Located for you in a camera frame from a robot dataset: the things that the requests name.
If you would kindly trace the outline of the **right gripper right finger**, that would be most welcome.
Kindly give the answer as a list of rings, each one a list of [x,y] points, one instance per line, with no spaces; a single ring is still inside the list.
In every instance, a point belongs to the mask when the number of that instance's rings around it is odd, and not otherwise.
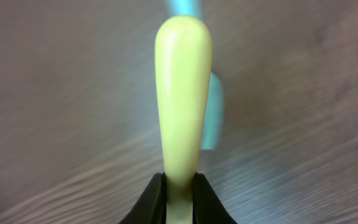
[[[196,173],[192,183],[194,224],[236,224],[205,175]]]

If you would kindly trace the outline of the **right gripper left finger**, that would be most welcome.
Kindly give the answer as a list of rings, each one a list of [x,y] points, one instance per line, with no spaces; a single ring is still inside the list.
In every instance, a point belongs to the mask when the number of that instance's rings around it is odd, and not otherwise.
[[[166,177],[164,173],[156,173],[119,224],[166,224],[166,216]]]

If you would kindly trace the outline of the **blue knife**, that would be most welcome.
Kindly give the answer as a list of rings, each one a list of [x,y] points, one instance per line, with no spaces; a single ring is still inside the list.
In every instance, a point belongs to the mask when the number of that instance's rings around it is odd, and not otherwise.
[[[201,0],[165,0],[165,4],[173,16],[189,15],[203,20]],[[218,76],[211,72],[201,150],[213,150],[218,145],[223,120],[223,87]]]

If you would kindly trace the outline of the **cream yellow plastic knife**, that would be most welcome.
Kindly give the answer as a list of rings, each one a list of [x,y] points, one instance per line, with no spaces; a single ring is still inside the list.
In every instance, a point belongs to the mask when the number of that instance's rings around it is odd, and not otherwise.
[[[198,166],[211,75],[212,41],[194,16],[173,16],[155,38],[155,81],[167,179],[167,223],[192,223],[191,183]]]

